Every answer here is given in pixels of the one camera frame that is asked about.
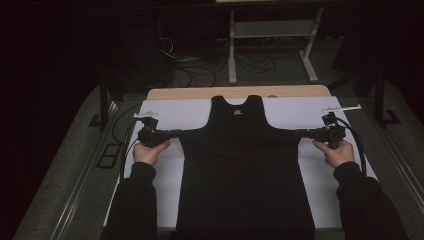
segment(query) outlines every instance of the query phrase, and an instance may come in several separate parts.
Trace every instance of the metal frame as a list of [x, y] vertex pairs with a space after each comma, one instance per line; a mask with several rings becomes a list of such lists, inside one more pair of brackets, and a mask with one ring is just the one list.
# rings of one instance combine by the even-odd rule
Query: metal frame
[[234, 10], [231, 10], [230, 17], [230, 52], [228, 58], [229, 84], [237, 84], [237, 73], [234, 58], [235, 38], [254, 37], [287, 37], [287, 36], [308, 36], [308, 41], [303, 50], [299, 51], [306, 73], [311, 83], [318, 83], [318, 77], [309, 60], [312, 45], [319, 27], [323, 7], [318, 8], [313, 20], [288, 20], [288, 21], [267, 21], [267, 22], [235, 22]]

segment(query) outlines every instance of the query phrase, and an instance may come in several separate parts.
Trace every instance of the black vest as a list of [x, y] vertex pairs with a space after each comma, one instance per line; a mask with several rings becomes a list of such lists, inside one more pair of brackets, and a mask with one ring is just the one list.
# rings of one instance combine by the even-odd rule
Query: black vest
[[262, 98], [212, 98], [208, 123], [183, 131], [179, 239], [313, 239], [293, 130], [268, 124]]

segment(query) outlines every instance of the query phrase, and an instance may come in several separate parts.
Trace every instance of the white table surface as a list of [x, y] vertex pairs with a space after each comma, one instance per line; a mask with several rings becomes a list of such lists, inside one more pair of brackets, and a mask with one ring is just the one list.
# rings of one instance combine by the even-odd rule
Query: white table surface
[[[244, 99], [226, 99], [230, 104], [241, 104]], [[268, 123], [283, 129], [315, 129], [323, 127], [322, 109], [340, 107], [336, 97], [287, 97], [263, 98]], [[143, 102], [140, 113], [153, 111], [159, 114], [157, 129], [195, 129], [203, 127], [208, 120], [211, 107], [210, 99], [195, 100], [148, 100]], [[336, 116], [347, 121], [343, 112]], [[138, 122], [130, 143], [137, 138], [142, 128]], [[355, 146], [355, 157], [359, 156], [351, 133], [346, 130], [345, 140]], [[299, 166], [312, 210], [315, 227], [341, 228], [339, 202], [336, 197], [338, 182], [333, 177], [333, 168], [325, 164], [321, 151], [316, 149], [310, 139], [299, 143]], [[133, 163], [128, 154], [124, 177], [128, 177]], [[158, 201], [158, 227], [175, 227], [178, 214], [184, 153], [178, 139], [171, 140], [171, 146], [163, 151], [154, 166], [157, 175], [153, 182]], [[367, 161], [368, 176], [375, 177]]]

